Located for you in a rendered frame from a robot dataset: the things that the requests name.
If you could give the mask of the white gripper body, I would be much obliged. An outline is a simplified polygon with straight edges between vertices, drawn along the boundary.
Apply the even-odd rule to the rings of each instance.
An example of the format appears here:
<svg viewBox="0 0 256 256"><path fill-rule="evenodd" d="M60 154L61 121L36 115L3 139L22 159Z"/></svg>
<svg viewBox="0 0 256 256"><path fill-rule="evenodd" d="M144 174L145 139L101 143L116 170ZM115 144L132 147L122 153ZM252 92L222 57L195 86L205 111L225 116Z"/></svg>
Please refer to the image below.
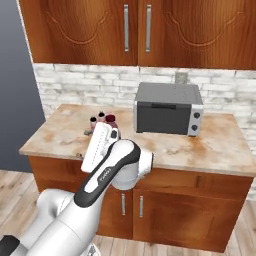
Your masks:
<svg viewBox="0 0 256 256"><path fill-rule="evenodd" d="M103 159L111 132L112 127L110 125L103 122L96 124L82 162L81 170L83 172L91 173Z"/></svg>

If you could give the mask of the dark red drink bottle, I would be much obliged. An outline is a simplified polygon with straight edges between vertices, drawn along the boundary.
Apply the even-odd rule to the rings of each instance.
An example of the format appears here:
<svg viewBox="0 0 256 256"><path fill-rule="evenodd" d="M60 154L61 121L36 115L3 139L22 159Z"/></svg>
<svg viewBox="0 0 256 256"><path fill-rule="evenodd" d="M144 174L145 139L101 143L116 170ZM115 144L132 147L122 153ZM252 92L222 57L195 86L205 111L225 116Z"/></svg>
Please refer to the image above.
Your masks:
<svg viewBox="0 0 256 256"><path fill-rule="evenodd" d="M114 115L108 114L105 120L112 128L117 128L116 119Z"/></svg>

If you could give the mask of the wooden drawer front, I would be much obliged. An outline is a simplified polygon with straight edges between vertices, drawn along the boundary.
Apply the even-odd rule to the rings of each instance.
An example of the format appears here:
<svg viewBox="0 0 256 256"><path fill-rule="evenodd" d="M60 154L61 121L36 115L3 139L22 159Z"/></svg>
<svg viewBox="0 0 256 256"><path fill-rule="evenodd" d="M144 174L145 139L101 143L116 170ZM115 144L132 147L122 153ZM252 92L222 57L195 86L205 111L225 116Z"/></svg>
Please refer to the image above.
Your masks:
<svg viewBox="0 0 256 256"><path fill-rule="evenodd" d="M195 187L197 176L202 176L200 188ZM155 168L138 182L136 188L177 195L243 200L252 181L251 177Z"/></svg>
<svg viewBox="0 0 256 256"><path fill-rule="evenodd" d="M88 177L78 160L29 156L29 161L40 192L47 188L75 192Z"/></svg>

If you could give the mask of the wooden lower cupboard door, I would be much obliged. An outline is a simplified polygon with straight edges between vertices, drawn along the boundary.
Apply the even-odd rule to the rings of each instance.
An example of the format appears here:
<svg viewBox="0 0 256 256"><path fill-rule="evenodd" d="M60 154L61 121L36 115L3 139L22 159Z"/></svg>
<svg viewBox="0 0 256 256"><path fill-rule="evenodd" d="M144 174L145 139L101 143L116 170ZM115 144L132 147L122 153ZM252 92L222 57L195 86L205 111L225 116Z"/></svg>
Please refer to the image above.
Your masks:
<svg viewBox="0 0 256 256"><path fill-rule="evenodd" d="M144 197L142 218L140 196ZM224 252L244 200L135 189L133 203L135 240Z"/></svg>
<svg viewBox="0 0 256 256"><path fill-rule="evenodd" d="M126 214L122 215L121 194L125 194ZM120 191L110 186L104 196L98 235L133 238L133 191Z"/></svg>

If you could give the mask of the wooden cupboard door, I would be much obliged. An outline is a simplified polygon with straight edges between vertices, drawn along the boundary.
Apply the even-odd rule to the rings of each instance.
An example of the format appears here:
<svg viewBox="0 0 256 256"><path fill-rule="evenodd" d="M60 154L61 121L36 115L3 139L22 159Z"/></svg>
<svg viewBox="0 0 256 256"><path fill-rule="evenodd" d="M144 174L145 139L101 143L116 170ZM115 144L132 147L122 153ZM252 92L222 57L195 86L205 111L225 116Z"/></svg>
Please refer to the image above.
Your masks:
<svg viewBox="0 0 256 256"><path fill-rule="evenodd" d="M135 66L138 0L19 0L36 63ZM129 6L129 51L124 49Z"/></svg>
<svg viewBox="0 0 256 256"><path fill-rule="evenodd" d="M122 215L121 194L125 194L126 214ZM110 186L104 196L98 235L133 238L133 191L120 191Z"/></svg>
<svg viewBox="0 0 256 256"><path fill-rule="evenodd" d="M256 0L138 0L138 64L256 70Z"/></svg>
<svg viewBox="0 0 256 256"><path fill-rule="evenodd" d="M140 196L144 197L142 218ZM135 240L224 252L244 200L135 189L133 203Z"/></svg>

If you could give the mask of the grey toaster oven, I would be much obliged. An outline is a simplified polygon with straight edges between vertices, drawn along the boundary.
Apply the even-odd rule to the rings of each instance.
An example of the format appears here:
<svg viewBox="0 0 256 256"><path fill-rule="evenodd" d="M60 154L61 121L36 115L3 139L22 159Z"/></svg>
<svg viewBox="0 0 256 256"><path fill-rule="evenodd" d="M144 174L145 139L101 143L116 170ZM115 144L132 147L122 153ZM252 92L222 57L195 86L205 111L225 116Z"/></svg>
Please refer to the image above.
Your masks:
<svg viewBox="0 0 256 256"><path fill-rule="evenodd" d="M134 130L196 137L204 104L196 84L141 82L134 100Z"/></svg>

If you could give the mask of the wooden upper cupboard door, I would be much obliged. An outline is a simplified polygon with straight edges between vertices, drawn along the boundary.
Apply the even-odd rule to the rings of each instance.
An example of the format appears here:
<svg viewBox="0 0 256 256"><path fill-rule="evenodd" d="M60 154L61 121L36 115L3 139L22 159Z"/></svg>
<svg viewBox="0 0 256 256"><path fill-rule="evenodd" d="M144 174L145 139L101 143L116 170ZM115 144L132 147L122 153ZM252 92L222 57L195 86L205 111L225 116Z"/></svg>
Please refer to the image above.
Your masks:
<svg viewBox="0 0 256 256"><path fill-rule="evenodd" d="M19 0L36 63L135 66L138 0ZM129 6L129 51L124 49Z"/></svg>
<svg viewBox="0 0 256 256"><path fill-rule="evenodd" d="M256 0L138 0L138 64L256 70Z"/></svg>

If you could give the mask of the grey wall socket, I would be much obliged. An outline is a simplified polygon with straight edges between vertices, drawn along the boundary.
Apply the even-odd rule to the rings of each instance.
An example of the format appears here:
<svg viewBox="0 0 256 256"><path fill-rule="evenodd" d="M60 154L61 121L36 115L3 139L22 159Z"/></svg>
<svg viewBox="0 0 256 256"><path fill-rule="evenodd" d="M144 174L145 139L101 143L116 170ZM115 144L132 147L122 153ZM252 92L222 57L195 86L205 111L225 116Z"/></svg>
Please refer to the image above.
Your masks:
<svg viewBox="0 0 256 256"><path fill-rule="evenodd" d="M186 72L176 72L175 82L177 84L186 84L188 81L188 74Z"/></svg>

